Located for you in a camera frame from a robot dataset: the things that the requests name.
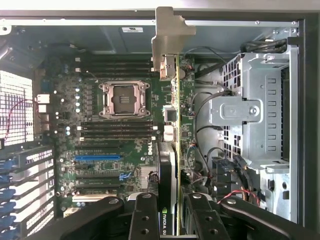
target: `motherboard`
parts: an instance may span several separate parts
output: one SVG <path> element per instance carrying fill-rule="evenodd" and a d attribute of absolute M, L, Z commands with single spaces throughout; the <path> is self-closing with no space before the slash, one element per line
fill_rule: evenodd
<path fill-rule="evenodd" d="M 194 61 L 176 63 L 183 78 L 160 81 L 150 58 L 140 56 L 47 59 L 41 85 L 53 90 L 48 111 L 60 215 L 147 191 L 158 168 L 157 142 L 172 142 L 180 170 L 192 174 L 184 154 L 194 139 Z"/>

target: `cpu socket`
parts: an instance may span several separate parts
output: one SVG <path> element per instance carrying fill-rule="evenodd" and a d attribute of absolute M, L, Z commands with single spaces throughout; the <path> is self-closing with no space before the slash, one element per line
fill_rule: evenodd
<path fill-rule="evenodd" d="M 107 81 L 99 85 L 102 89 L 103 111 L 106 119 L 143 118 L 150 115 L 146 110 L 146 89 L 150 85 L 143 81 Z"/>

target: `white sticker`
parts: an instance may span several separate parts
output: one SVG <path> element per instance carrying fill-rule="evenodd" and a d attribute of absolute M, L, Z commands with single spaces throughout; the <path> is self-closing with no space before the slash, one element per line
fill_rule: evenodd
<path fill-rule="evenodd" d="M 143 33 L 144 29 L 142 27 L 123 27 L 122 31 L 124 33 Z"/>

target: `red wire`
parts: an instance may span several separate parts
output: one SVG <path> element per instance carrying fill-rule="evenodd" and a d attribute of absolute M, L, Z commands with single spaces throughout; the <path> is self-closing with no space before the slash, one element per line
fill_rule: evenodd
<path fill-rule="evenodd" d="M 218 204 L 220 204 L 223 199 L 226 199 L 226 198 L 232 196 L 233 194 L 239 194 L 239 193 L 243 193 L 243 192 L 245 192 L 249 195 L 252 195 L 256 199 L 256 204 L 258 206 L 260 206 L 260 200 L 259 200 L 258 196 L 255 195 L 253 192 L 245 190 L 245 189 L 244 190 L 234 190 L 234 191 L 230 192 L 228 195 L 224 196 L 220 201 L 218 201 Z"/>
<path fill-rule="evenodd" d="M 10 132 L 10 126 L 11 126 L 11 115 L 13 114 L 14 109 L 20 105 L 21 103 L 24 103 L 26 101 L 33 101 L 31 99 L 23 99 L 21 101 L 18 101 L 15 105 L 13 105 L 13 107 L 10 109 L 9 115 L 8 115 L 8 123 L 6 125 L 6 133 L 4 136 L 4 141 L 6 141 L 9 137 L 9 132 Z"/>

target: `blue expansion slot clip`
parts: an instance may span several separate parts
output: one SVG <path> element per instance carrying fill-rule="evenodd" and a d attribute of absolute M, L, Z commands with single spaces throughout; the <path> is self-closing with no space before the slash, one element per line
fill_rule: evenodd
<path fill-rule="evenodd" d="M 74 160 L 76 161 L 119 161 L 121 155 L 110 154 L 110 155 L 76 155 Z"/>

